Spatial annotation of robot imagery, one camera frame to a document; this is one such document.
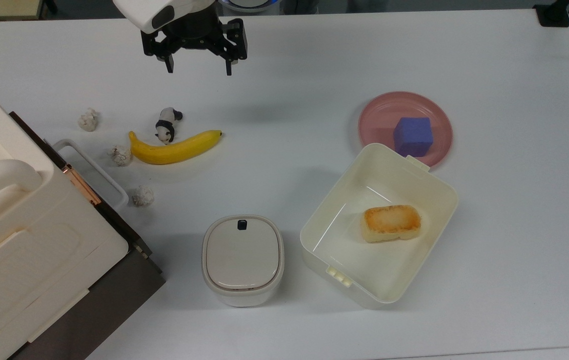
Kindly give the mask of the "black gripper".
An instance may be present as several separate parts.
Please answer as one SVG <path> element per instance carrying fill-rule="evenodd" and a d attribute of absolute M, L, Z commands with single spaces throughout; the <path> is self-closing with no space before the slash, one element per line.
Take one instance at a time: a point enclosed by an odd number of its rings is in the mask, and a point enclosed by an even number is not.
<path fill-rule="evenodd" d="M 174 73 L 174 51 L 179 49 L 209 50 L 225 61 L 227 76 L 232 66 L 248 57 L 248 44 L 243 19 L 234 18 L 222 23 L 213 2 L 197 2 L 191 12 L 163 27 L 165 37 L 157 41 L 160 31 L 140 31 L 143 53 L 156 57 Z"/>

